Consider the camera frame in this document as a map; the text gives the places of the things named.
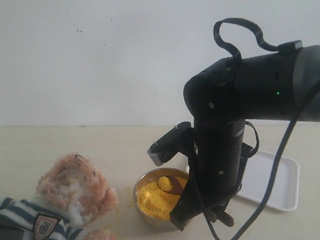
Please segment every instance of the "toy shirt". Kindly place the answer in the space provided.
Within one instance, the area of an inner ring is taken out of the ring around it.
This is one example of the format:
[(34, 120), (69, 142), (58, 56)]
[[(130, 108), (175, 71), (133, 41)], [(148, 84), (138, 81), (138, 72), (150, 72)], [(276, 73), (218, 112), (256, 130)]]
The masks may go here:
[(73, 227), (60, 210), (41, 197), (20, 201), (0, 197), (0, 222), (31, 231), (35, 239), (82, 240), (88, 234), (83, 228)]

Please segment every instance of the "beige table surface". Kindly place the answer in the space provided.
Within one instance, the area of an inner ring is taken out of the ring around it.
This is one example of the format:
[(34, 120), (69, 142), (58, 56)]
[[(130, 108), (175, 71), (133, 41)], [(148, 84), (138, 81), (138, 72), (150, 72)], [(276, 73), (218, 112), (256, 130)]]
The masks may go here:
[[(275, 152), (286, 126), (258, 126), (260, 149)], [(140, 219), (133, 207), (132, 189), (137, 179), (155, 165), (146, 151), (150, 144), (171, 127), (2, 127), (0, 128), (0, 194), (16, 199), (30, 198), (41, 175), (54, 161), (67, 153), (90, 157), (104, 172), (119, 194), (121, 204), (93, 227), (114, 231), (119, 240), (209, 240), (213, 239), (204, 217), (195, 217), (183, 231), (157, 233)], [(300, 164), (298, 208), (294, 212), (265, 209), (244, 240), (320, 239), (320, 125), (296, 127), (284, 152)], [(248, 128), (244, 140), (254, 144)], [(177, 155), (164, 167), (184, 169), (186, 160)], [(257, 207), (234, 198), (228, 212), (235, 226), (221, 223), (215, 229), (222, 240), (229, 240)]]

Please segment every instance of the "white tray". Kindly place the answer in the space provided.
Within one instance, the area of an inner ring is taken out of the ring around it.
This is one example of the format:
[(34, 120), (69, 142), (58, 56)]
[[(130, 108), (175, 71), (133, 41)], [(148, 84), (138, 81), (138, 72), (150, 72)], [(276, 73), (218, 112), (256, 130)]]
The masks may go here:
[[(249, 158), (243, 175), (242, 189), (237, 194), (239, 197), (256, 203), (262, 201), (274, 159), (274, 154), (265, 151), (258, 151)], [(290, 158), (282, 157), (267, 206), (284, 212), (296, 210), (299, 177), (299, 164)]]

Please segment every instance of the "metal bowl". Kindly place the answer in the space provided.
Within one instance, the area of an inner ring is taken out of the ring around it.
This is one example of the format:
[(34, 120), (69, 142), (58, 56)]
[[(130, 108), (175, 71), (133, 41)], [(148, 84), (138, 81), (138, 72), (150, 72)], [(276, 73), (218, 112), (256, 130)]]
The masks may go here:
[(144, 212), (142, 212), (137, 204), (137, 197), (139, 194), (139, 191), (141, 188), (143, 188), (145, 185), (157, 181), (160, 177), (163, 175), (171, 175), (174, 177), (181, 177), (185, 179), (189, 179), (189, 174), (185, 171), (181, 171), (176, 168), (157, 168), (154, 170), (151, 170), (144, 174), (142, 177), (139, 178), (139, 180), (136, 182), (134, 188), (133, 188), (133, 199), (134, 199), (134, 207), (140, 217), (150, 226), (156, 228), (159, 231), (165, 231), (165, 232), (174, 232), (179, 230), (172, 222), (169, 220), (163, 220), (163, 219), (157, 219), (151, 216), (146, 215)]

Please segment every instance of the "stuffed animal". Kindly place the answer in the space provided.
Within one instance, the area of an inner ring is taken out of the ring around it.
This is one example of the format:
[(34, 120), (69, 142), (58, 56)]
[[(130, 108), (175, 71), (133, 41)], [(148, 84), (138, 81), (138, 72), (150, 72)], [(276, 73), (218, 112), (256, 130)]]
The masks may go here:
[(30, 200), (0, 198), (0, 225), (32, 232), (34, 240), (115, 240), (104, 229), (86, 226), (118, 204), (114, 188), (87, 158), (69, 154), (38, 181)]

